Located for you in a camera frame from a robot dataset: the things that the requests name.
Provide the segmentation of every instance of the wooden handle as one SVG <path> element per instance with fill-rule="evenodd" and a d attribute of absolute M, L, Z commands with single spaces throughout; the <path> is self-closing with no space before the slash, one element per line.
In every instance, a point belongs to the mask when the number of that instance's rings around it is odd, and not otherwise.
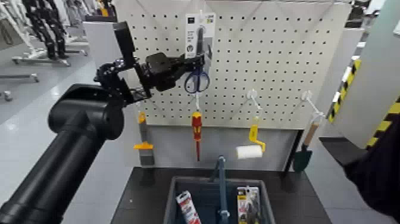
<path fill-rule="evenodd" d="M 311 127 L 310 127 L 310 129 L 309 129 L 309 131 L 307 133 L 307 136 L 304 139 L 303 145 L 309 146 L 309 144 L 310 144 L 310 142 L 311 142 L 311 140 L 312 140 L 312 138 L 313 138 L 313 136 L 315 134 L 315 131 L 317 130 L 319 125 L 320 125 L 319 122 L 313 122 L 311 124 Z"/>

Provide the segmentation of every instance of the gray floor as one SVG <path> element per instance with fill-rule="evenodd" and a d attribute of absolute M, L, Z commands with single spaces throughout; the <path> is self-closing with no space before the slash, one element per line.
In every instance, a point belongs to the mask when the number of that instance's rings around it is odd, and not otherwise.
<path fill-rule="evenodd" d="M 355 185 L 347 180 L 342 168 L 316 138 L 331 136 L 332 133 L 335 133 L 335 130 L 325 120 L 310 145 L 313 154 L 306 169 L 306 174 L 332 223 L 396 223 L 391 217 L 380 214 L 366 205 Z"/>
<path fill-rule="evenodd" d="M 0 100 L 0 201 L 7 200 L 35 161 L 54 137 L 46 118 L 54 102 L 71 84 L 91 83 L 95 66 L 90 58 L 74 55 L 72 67 L 52 65 L 15 66 L 10 56 L 21 54 L 24 46 L 0 52 L 0 67 L 4 73 L 39 73 L 40 83 L 0 80 L 0 89 L 13 91 L 14 101 Z M 132 110 L 125 111 L 127 125 L 132 128 Z M 322 125 L 316 136 L 323 135 L 328 126 Z M 334 224 L 383 223 L 394 221 L 381 215 L 363 202 L 357 190 L 346 180 L 341 168 L 314 138 L 310 148 L 314 151 L 306 172 L 323 206 Z M 138 165 L 138 155 L 132 153 L 129 166 L 124 162 L 124 145 L 133 145 L 135 136 L 123 136 L 107 142 L 65 214 L 63 224 L 108 224 L 117 207 L 123 188 L 132 170 Z"/>
<path fill-rule="evenodd" d="M 36 83 L 32 79 L 0 79 L 0 91 L 11 91 L 14 98 L 11 102 L 0 100 L 0 123 L 9 119 L 16 112 L 20 111 L 33 99 L 44 94 L 50 88 L 60 83 L 69 75 L 73 74 L 79 68 L 86 65 L 91 59 L 84 55 L 70 55 L 68 61 L 71 67 L 65 67 L 61 64 L 32 64 L 21 63 L 15 65 L 11 61 L 13 56 L 21 56 L 27 52 L 28 48 L 25 45 L 17 45 L 1 51 L 0 54 L 0 74 L 29 74 L 37 73 L 40 82 Z"/>

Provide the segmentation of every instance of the hazard stripe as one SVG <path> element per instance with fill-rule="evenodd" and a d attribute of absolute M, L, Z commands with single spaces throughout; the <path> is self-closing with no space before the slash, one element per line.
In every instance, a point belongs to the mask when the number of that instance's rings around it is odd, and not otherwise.
<path fill-rule="evenodd" d="M 400 115 L 400 97 L 396 100 L 396 102 L 389 108 L 387 111 L 387 115 L 383 119 L 383 121 L 378 125 L 374 136 L 367 142 L 367 150 L 373 147 L 379 139 L 382 138 L 386 131 L 389 129 L 392 121 L 396 118 L 396 116 Z"/>
<path fill-rule="evenodd" d="M 361 60 L 355 60 L 351 69 L 350 68 L 346 69 L 345 75 L 343 76 L 344 80 L 342 80 L 339 90 L 336 92 L 336 95 L 339 95 L 339 97 L 337 97 L 337 99 L 335 99 L 336 97 L 334 98 L 332 105 L 330 106 L 330 109 L 328 111 L 327 118 L 330 123 L 333 123 L 335 115 L 338 114 L 340 106 L 345 100 L 347 92 L 349 91 L 349 87 L 353 83 L 355 75 L 357 74 L 357 71 L 360 68 L 360 65 L 361 65 Z"/>

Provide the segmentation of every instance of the yellow and black striped tape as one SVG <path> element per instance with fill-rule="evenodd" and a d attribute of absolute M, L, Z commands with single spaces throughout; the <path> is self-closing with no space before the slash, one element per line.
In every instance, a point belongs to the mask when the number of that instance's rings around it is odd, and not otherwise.
<path fill-rule="evenodd" d="M 368 141 L 367 150 L 370 149 L 371 147 L 373 147 L 375 145 L 375 143 L 379 140 L 379 138 L 381 138 L 385 134 L 386 130 L 392 124 L 392 121 L 395 118 L 395 116 L 398 116 L 398 115 L 400 115 L 400 97 L 390 107 L 385 119 L 383 119 L 381 124 L 379 124 L 378 128 L 375 131 L 374 136 Z"/>
<path fill-rule="evenodd" d="M 342 83 L 340 84 L 339 91 L 338 91 L 339 97 L 337 98 L 337 100 L 335 102 L 332 102 L 332 105 L 328 112 L 328 120 L 330 123 L 333 123 L 333 121 L 335 119 L 335 115 L 338 114 L 340 105 L 343 102 L 343 100 L 345 99 L 347 92 L 349 90 L 349 87 L 353 83 L 354 77 L 357 74 L 357 70 L 360 68 L 360 65 L 361 65 L 361 60 L 355 60 L 353 63 L 353 66 L 351 68 L 351 71 L 349 72 L 349 74 L 347 76 L 347 79 L 345 81 L 342 81 Z"/>

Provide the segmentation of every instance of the yellow paint roller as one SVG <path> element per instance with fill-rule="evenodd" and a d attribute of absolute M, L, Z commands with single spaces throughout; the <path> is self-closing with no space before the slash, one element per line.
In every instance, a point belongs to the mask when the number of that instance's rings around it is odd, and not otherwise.
<path fill-rule="evenodd" d="M 259 117 L 255 116 L 253 118 L 253 124 L 251 124 L 249 132 L 249 140 L 256 143 L 257 145 L 246 145 L 236 147 L 236 153 L 238 159 L 244 158 L 258 158 L 263 156 L 265 151 L 265 143 L 257 140 L 258 135 L 258 121 Z"/>

